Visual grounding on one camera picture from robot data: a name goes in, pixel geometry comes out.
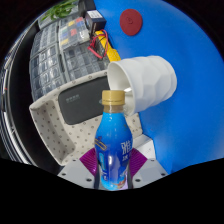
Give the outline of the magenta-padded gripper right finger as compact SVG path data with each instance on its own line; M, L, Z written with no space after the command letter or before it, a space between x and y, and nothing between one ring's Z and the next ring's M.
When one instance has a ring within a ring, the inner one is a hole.
M166 170L155 158L146 158L137 149L132 150L127 175L129 189L144 187L167 175Z

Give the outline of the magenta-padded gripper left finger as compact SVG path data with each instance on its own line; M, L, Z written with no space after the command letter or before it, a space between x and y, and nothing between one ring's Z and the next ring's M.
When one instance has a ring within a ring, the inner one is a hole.
M95 149L92 148L79 159L73 159L58 174L59 177L84 188L99 187L99 169Z

